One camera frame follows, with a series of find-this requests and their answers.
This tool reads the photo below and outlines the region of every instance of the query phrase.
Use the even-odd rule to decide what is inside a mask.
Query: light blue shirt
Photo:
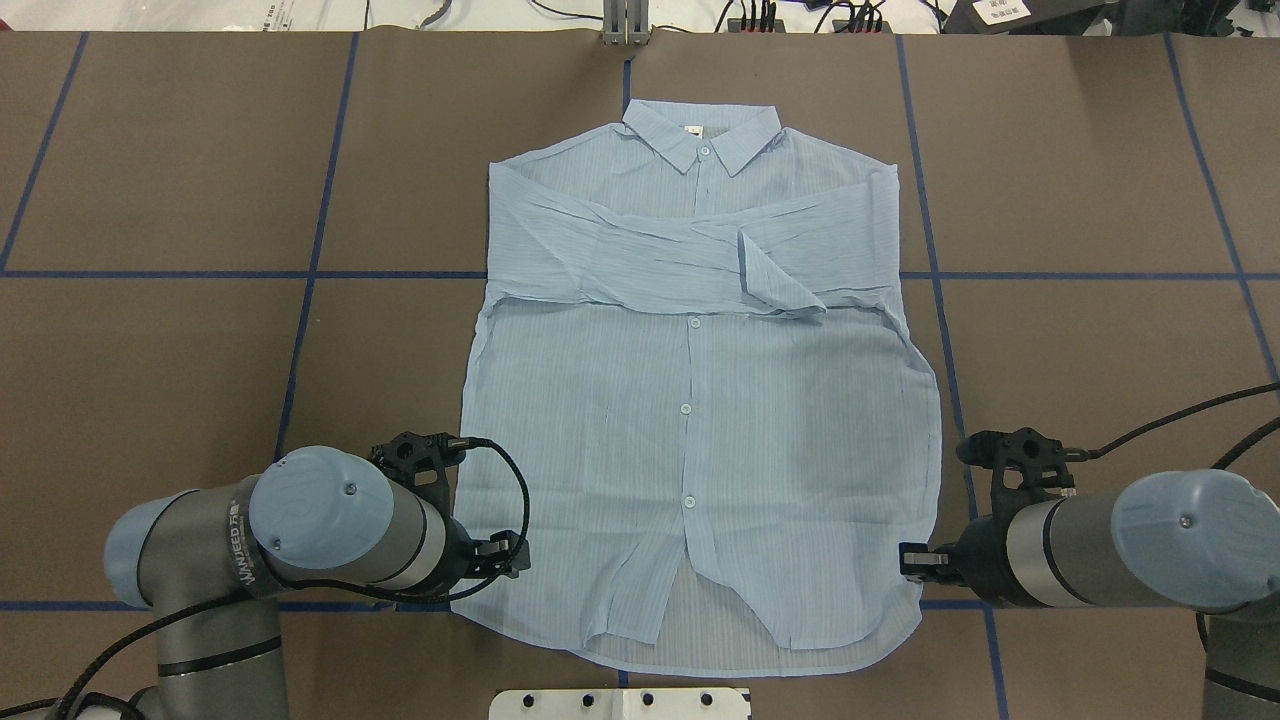
[[[772,108],[634,100],[490,167],[463,434],[529,478],[534,566],[454,605],[626,670],[836,673],[919,623],[941,416],[899,281],[897,169]],[[512,527],[500,461],[457,516]]]

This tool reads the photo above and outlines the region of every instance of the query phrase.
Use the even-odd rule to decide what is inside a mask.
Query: metal clamp
[[[649,0],[604,0],[605,45],[649,45]]]

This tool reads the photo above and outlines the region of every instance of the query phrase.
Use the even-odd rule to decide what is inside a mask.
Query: brown table surface
[[[486,163],[630,96],[776,105],[900,165],[948,446],[1021,425],[1097,446],[1276,380],[1277,65],[1276,41],[1185,37],[0,33],[0,706],[60,693],[145,620],[101,573],[129,507],[302,445],[456,430]],[[1276,405],[1143,437],[1080,466],[1082,492],[1206,466]],[[1277,451],[1238,465],[1274,496]],[[987,479],[972,493],[943,462],[937,541],[986,507]],[[698,683],[447,612],[289,600],[294,717],[479,720],[504,688]],[[1189,612],[937,588],[924,610],[864,671],[737,684],[762,720],[1198,716]],[[151,684],[151,652],[97,687]]]

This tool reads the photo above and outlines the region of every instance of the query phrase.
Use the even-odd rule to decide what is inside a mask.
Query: blue tape line
[[[987,625],[987,653],[991,655],[991,676],[996,684],[996,711],[1000,720],[1009,720],[1009,697],[1005,693],[1005,665],[1000,660],[1000,641],[996,638],[996,614],[991,607],[982,610]]]
[[[631,104],[631,60],[627,58],[622,61],[622,111],[627,111],[627,105]]]
[[[1213,182],[1213,173],[1208,169],[1208,160],[1204,158],[1204,149],[1199,142],[1199,133],[1196,131],[1196,120],[1192,118],[1192,108],[1187,102],[1187,90],[1183,87],[1183,73],[1178,67],[1178,54],[1174,51],[1174,36],[1165,33],[1165,53],[1169,55],[1169,69],[1174,76],[1174,88],[1178,91],[1178,104],[1183,109],[1183,120],[1187,123],[1187,135],[1190,136],[1192,150],[1196,151],[1196,161],[1199,163],[1201,174],[1204,176],[1204,187],[1208,190],[1208,199],[1213,204],[1213,214],[1217,215],[1217,227],[1222,231],[1222,241],[1226,251],[1231,256],[1231,266],[1235,268],[1235,278],[1240,283],[1240,293],[1244,295],[1244,306],[1249,311],[1249,322],[1253,324],[1253,334],[1262,348],[1262,360],[1271,374],[1271,382],[1280,382],[1280,373],[1276,370],[1276,360],[1271,354],[1271,343],[1267,342],[1267,333],[1262,328],[1262,319],[1258,318],[1258,307],[1253,302],[1253,292],[1249,291],[1249,282],[1244,275],[1244,265],[1240,263],[1240,254],[1235,247],[1235,238],[1231,236],[1231,225],[1226,222],[1226,213],[1222,210],[1222,200],[1217,195],[1217,184]]]
[[[965,437],[964,413],[960,409],[960,389],[956,383],[955,355],[951,351],[951,329],[947,325],[947,313],[942,299],[942,278],[938,273],[938,251],[933,241],[933,219],[929,214],[929,196],[924,186],[924,163],[920,159],[920,140],[915,127],[915,108],[911,102],[911,78],[906,69],[906,46],[901,35],[895,35],[897,44],[897,67],[902,76],[902,102],[906,106],[906,128],[911,138],[911,160],[915,163],[915,186],[920,196],[920,215],[924,223],[924,245],[929,251],[929,270],[933,281],[933,301],[938,313],[938,329],[942,332],[942,356],[947,366],[947,382],[951,383],[951,410],[956,430]],[[978,498],[974,493],[973,474],[968,465],[964,471],[965,489],[969,493],[969,518],[978,516]],[[1000,720],[1009,720],[1009,702],[1005,698],[1005,671],[1000,661],[1000,642],[996,639],[996,618],[991,609],[983,609],[983,621],[987,626],[987,655],[991,657],[991,676],[996,689],[996,706]]]
[[[987,610],[991,606],[980,600],[922,600],[920,610]]]
[[[0,600],[3,612],[143,612],[114,600]]]
[[[401,602],[396,606],[396,612],[452,612],[449,605],[411,605]]]
[[[5,270],[6,278],[45,279],[303,279],[306,270]]]
[[[72,79],[79,68],[79,60],[84,55],[84,44],[88,42],[88,33],[82,32],[79,42],[76,44],[76,54],[72,55],[72,64],[67,68],[67,77],[63,78],[63,88],[54,102],[54,113],[49,117],[45,127],[45,137],[40,140],[40,149],[36,150],[36,161],[31,164],[31,174],[27,176],[27,186],[22,188],[22,197],[18,199],[18,209],[13,214],[13,223],[9,225],[9,234],[4,240],[4,250],[0,250],[0,270],[9,264],[9,254],[13,252],[13,243],[18,241],[18,228],[22,225],[22,217],[27,213],[27,202],[31,201],[31,191],[36,187],[36,178],[40,177],[40,168],[45,164],[45,154],[49,151],[49,142],[54,138],[54,128],[58,127],[58,118],[63,115],[63,105],[67,104],[67,95],[72,90]]]
[[[1070,273],[940,270],[943,281],[1234,281],[1234,273]]]
[[[902,36],[895,35],[897,42],[897,68],[902,77],[902,102],[906,105],[906,129],[911,137],[911,161],[915,164],[915,190],[920,196],[920,217],[924,223],[924,245],[929,251],[929,278],[933,281],[933,302],[938,314],[938,329],[942,332],[942,357],[946,364],[947,383],[951,386],[951,414],[960,437],[965,437],[964,414],[960,411],[960,388],[956,384],[956,363],[951,352],[951,328],[947,324],[946,307],[942,299],[942,279],[938,273],[938,249],[933,242],[933,218],[929,214],[929,195],[924,187],[924,163],[920,159],[920,140],[915,131],[915,108],[911,102],[911,78],[906,72],[906,46]],[[973,487],[973,474],[965,468],[965,492],[969,496],[969,519],[978,516],[978,496]]]
[[[483,281],[489,277],[484,270],[317,270],[319,279],[357,279],[357,281]]]
[[[293,356],[289,360],[289,379],[284,386],[284,404],[280,407],[280,429],[275,436],[275,460],[284,455],[284,436],[289,430],[293,415],[293,396],[298,387],[298,359],[302,355],[302,341],[306,340],[307,322],[311,315],[311,297],[316,290],[316,270],[320,266],[320,249],[324,245],[325,222],[329,219],[329,199],[333,196],[333,176],[338,170],[338,150],[342,147],[342,127],[347,118],[347,100],[351,97],[351,77],[356,70],[356,50],[360,47],[360,33],[351,33],[351,50],[347,53],[347,74],[342,81],[342,97],[338,100],[338,120],[333,128],[333,145],[329,149],[329,168],[325,170],[324,192],[320,195],[320,215],[316,218],[316,237],[311,245],[311,264],[307,266],[307,287],[302,291],[302,310],[298,313],[298,331],[293,337]]]

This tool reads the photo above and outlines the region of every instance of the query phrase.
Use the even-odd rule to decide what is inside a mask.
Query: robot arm
[[[1210,618],[1203,716],[1280,717],[1280,510],[1266,493],[1192,470],[1076,496],[1076,451],[1030,428],[978,433],[956,454],[993,471],[992,514],[932,551],[902,543],[905,575],[1000,607],[1193,609]]]
[[[444,469],[484,446],[494,447],[480,438],[404,433],[375,447],[370,460],[303,447],[236,486],[127,512],[105,553],[120,600],[165,616],[244,596],[156,632],[159,684],[136,696],[145,717],[285,720],[274,600],[282,593],[339,587],[434,603],[458,597],[445,593],[465,578],[484,585],[527,569],[527,520],[518,534],[475,541],[451,518]],[[435,482],[415,483],[433,470]],[[525,489],[518,471],[517,479]]]

